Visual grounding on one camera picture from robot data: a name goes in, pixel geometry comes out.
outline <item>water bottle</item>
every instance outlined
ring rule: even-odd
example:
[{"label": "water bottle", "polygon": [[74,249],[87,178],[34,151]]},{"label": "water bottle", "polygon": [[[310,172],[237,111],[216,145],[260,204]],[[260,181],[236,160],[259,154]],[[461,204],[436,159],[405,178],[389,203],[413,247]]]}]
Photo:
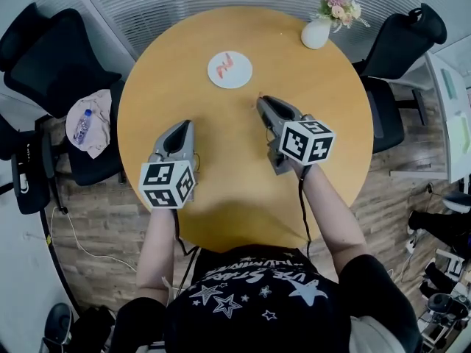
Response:
[{"label": "water bottle", "polygon": [[77,144],[83,143],[85,135],[87,134],[88,129],[90,128],[91,120],[91,110],[86,109],[83,115],[80,117],[79,122],[77,123],[77,128],[74,133],[74,140]]}]

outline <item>white cable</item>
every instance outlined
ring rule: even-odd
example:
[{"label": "white cable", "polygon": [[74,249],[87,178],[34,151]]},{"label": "white cable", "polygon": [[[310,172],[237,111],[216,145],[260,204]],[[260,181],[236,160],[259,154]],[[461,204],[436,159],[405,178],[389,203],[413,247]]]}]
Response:
[{"label": "white cable", "polygon": [[[54,207],[54,209],[52,210],[52,216],[51,216],[51,232],[50,232],[50,235],[51,235],[51,241],[52,241],[52,222],[54,220],[54,212],[56,211],[57,207]],[[116,257],[112,257],[112,256],[109,256],[109,255],[93,255],[91,254],[90,252],[88,252],[86,249],[83,248],[83,246],[80,244],[78,238],[77,238],[77,234],[75,233],[75,228],[74,228],[74,224],[72,223],[72,220],[71,220],[71,216],[67,213],[67,217],[68,217],[68,220],[69,222],[71,223],[71,227],[72,227],[72,232],[74,232],[74,237],[75,237],[75,241],[77,242],[77,246],[79,247],[79,249],[81,249],[82,251],[84,251],[84,253],[86,254],[89,254],[90,256],[92,257],[96,257],[98,259],[103,259],[103,258],[106,258],[106,259],[111,259],[111,260],[115,260],[117,262],[120,262],[124,265],[127,265],[129,268],[131,268],[134,272],[137,272],[135,270],[135,268],[126,263],[125,261],[121,260],[121,259],[117,259]]]},{"label": "white cable", "polygon": [[411,258],[412,258],[412,255],[413,255],[413,254],[414,254],[414,253],[410,254],[409,257],[406,259],[406,261],[405,261],[404,264],[403,264],[403,269],[402,269],[402,271],[400,272],[400,275],[399,275],[399,277],[398,277],[401,282],[403,281],[403,276],[404,276],[404,272],[406,271],[407,263],[409,263],[409,262],[411,261]]}]

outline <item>white plate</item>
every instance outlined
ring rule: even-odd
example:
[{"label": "white plate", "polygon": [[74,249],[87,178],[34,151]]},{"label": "white plate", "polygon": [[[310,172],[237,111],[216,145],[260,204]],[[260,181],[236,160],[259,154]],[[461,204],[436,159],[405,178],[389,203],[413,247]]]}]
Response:
[{"label": "white plate", "polygon": [[208,76],[221,88],[240,88],[252,77],[252,63],[239,52],[219,52],[208,63]]}]

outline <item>round wooden table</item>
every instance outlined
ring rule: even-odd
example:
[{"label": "round wooden table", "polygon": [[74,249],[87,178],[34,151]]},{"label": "round wooden table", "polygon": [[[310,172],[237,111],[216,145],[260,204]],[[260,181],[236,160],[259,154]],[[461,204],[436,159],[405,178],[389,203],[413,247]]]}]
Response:
[{"label": "round wooden table", "polygon": [[[305,23],[257,7],[225,7],[194,15],[158,37],[135,64],[121,97],[118,143],[131,186],[141,163],[175,123],[195,123],[201,159],[194,202],[179,211],[181,235],[223,252],[250,243],[301,247],[307,241],[293,171],[275,176],[267,159],[258,94],[276,96],[324,121],[336,142],[324,172],[351,205],[372,156],[369,102],[349,60],[330,41],[304,47]],[[252,62],[251,80],[222,89],[208,78],[209,60],[238,51]],[[308,212],[311,237],[319,230]]]}]

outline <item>shoe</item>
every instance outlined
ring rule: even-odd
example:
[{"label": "shoe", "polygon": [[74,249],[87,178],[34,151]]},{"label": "shoe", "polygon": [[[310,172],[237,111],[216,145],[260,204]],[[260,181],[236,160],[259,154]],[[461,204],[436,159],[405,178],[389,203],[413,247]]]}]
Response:
[{"label": "shoe", "polygon": [[431,264],[435,265],[435,260],[436,260],[435,257],[432,257],[431,260],[427,263],[427,265],[425,266],[425,273],[427,273],[426,271],[429,265]]},{"label": "shoe", "polygon": [[408,223],[408,222],[411,220],[412,213],[414,213],[414,212],[415,212],[415,210],[413,210],[413,211],[409,214],[409,218],[408,218],[408,220],[407,220],[407,234],[409,234],[409,235],[413,235],[413,234],[415,234],[416,232],[422,230],[422,229],[412,229],[412,228],[409,226],[409,223]]},{"label": "shoe", "polygon": [[419,290],[420,290],[420,293],[422,294],[422,298],[425,300],[425,301],[428,301],[428,298],[426,296],[424,296],[424,293],[422,292],[422,287],[426,286],[428,288],[428,281],[422,281],[419,285]]}]

